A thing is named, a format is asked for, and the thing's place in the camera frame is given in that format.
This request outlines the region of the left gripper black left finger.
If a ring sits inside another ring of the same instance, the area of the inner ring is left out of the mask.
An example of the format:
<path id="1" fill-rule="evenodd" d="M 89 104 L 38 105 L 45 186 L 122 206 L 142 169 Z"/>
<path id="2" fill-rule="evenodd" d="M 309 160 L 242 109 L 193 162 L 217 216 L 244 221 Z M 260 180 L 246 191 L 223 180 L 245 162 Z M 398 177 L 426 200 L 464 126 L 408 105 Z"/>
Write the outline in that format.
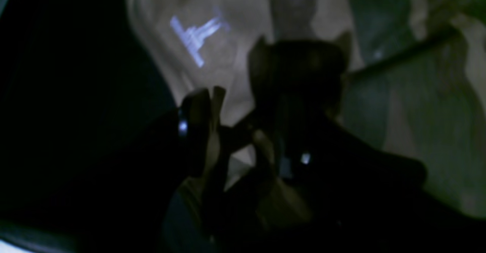
<path id="1" fill-rule="evenodd" d="M 210 91 L 192 91 L 132 143 L 1 212 L 1 242 L 26 253 L 156 253 L 173 194 L 204 172 L 211 117 Z"/>

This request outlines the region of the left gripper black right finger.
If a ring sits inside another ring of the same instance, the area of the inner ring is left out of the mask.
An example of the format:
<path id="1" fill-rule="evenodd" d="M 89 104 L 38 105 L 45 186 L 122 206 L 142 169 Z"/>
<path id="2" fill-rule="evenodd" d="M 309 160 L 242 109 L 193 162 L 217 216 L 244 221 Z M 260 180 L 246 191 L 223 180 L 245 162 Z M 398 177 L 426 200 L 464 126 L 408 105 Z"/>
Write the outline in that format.
<path id="1" fill-rule="evenodd" d="M 346 67 L 333 42 L 259 37 L 248 53 L 279 178 L 303 193 L 313 213 L 282 235 L 291 246 L 333 253 L 484 253 L 485 220 L 427 192 L 422 161 L 378 150 L 335 121 Z"/>

